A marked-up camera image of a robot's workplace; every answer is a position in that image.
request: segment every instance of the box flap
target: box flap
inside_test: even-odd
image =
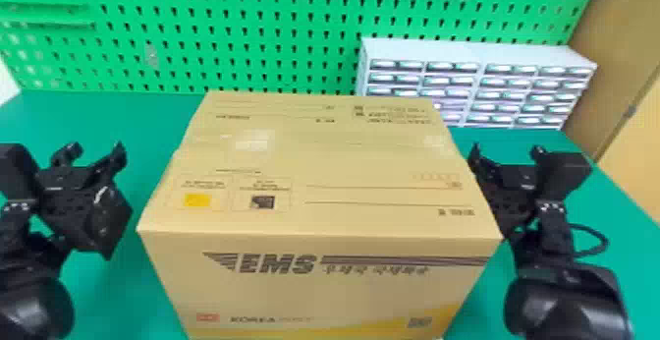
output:
[[[209,94],[142,231],[501,239],[430,101]]]

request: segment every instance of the red logo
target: red logo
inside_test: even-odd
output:
[[[218,313],[198,313],[197,322],[217,322],[220,320]]]

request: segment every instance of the ems shipping box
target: ems shipping box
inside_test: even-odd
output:
[[[430,101],[208,94],[137,227],[191,339],[425,339],[497,248]]]

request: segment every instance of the robotic arm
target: robotic arm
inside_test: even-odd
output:
[[[612,270],[576,259],[602,253],[602,234],[567,220],[566,196],[591,173],[581,153],[531,150],[535,165],[502,165],[481,155],[467,160],[505,239],[518,278],[504,315],[509,331],[529,340],[631,340],[633,331]],[[600,240],[576,252],[572,230]]]
[[[39,169],[20,144],[0,144],[0,333],[8,340],[62,338],[72,329],[74,309],[58,281],[72,250],[99,252],[108,260],[132,209],[113,178],[127,164],[118,143],[86,167],[77,142],[57,150]],[[37,215],[52,230],[30,232]]]

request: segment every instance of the green tabletop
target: green tabletop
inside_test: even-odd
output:
[[[81,164],[104,155],[115,141],[122,141],[128,151],[129,166],[117,177],[135,210],[124,239],[111,261],[76,253],[62,272],[77,315],[70,339],[88,340],[92,335],[95,340],[186,339],[135,226],[200,101],[198,95],[24,92],[0,106],[0,142],[23,143],[41,165],[53,150],[72,141],[86,150]],[[578,149],[554,131],[453,129],[452,135],[463,155],[473,142],[481,142],[487,156],[502,162],[530,162],[527,154],[533,144],[549,150]],[[610,238],[607,252],[585,261],[614,269],[635,338],[657,339],[658,227],[599,170],[569,197],[568,208],[572,222],[592,226]],[[579,248],[596,243],[580,233],[576,240]],[[511,251],[503,244],[446,339],[515,338],[502,319],[504,295],[513,278]],[[447,289],[438,283],[438,290]]]

